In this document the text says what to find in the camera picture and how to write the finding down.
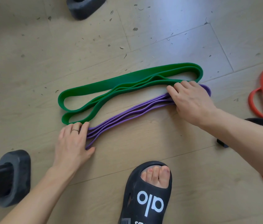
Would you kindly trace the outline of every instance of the wooden floor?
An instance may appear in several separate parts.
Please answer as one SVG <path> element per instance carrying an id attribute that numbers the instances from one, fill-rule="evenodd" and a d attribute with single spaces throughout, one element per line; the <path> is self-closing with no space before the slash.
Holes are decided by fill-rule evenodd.
<path id="1" fill-rule="evenodd" d="M 35 186 L 52 165 L 63 127 L 60 92 L 181 62 L 203 68 L 201 82 L 219 108 L 252 117 L 247 97 L 263 70 L 263 0 L 107 0 L 84 21 L 71 18 L 65 0 L 0 0 L 0 157 L 28 151 Z M 165 91 L 115 97 L 91 126 Z M 81 107 L 95 96 L 66 105 Z M 174 107 L 112 128 L 95 146 L 49 223 L 117 223 L 130 172 L 150 160 L 165 162 L 173 175 L 163 223 L 263 223 L 260 175 L 180 120 Z M 0 220 L 11 209 L 0 208 Z"/>

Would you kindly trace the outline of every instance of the left hand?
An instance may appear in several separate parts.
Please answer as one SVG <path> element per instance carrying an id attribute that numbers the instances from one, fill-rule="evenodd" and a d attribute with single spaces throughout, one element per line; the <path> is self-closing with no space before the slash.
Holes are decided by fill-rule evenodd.
<path id="1" fill-rule="evenodd" d="M 89 122 L 69 124 L 62 128 L 55 146 L 55 160 L 52 166 L 59 173 L 74 175 L 92 156 L 95 148 L 85 150 Z"/>

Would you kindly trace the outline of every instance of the dumbbell weight plate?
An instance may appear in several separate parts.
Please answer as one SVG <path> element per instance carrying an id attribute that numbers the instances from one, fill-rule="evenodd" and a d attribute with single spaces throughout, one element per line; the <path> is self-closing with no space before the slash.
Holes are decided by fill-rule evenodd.
<path id="1" fill-rule="evenodd" d="M 84 20 L 103 5 L 106 0 L 66 0 L 73 18 Z"/>

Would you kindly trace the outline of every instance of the dumbbell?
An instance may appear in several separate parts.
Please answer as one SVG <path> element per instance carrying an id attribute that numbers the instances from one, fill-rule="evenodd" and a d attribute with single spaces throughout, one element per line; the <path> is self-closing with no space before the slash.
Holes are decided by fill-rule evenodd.
<path id="1" fill-rule="evenodd" d="M 0 159 L 0 207 L 19 203 L 31 187 L 31 159 L 25 150 L 8 152 Z"/>
<path id="2" fill-rule="evenodd" d="M 66 0 L 73 18 L 84 20 L 103 5 L 106 0 Z"/>

